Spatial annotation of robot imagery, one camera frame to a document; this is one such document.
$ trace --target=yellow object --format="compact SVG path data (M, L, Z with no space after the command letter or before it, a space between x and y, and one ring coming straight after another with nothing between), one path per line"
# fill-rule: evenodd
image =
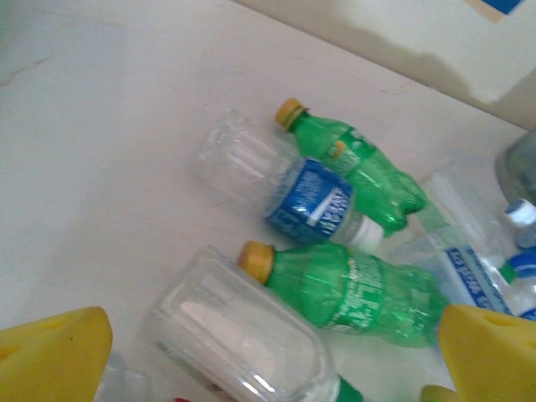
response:
M458 402L456 392L440 385L426 385L420 391L419 402Z
M276 113L276 121L283 128L288 130L295 119L306 110L306 107L295 98L290 98L281 105Z
M536 322L448 306L439 344L461 402L536 401Z
M265 285L274 265L274 248L258 241L248 241L242 247L238 266Z
M99 307L0 331L0 400L91 402L111 349Z

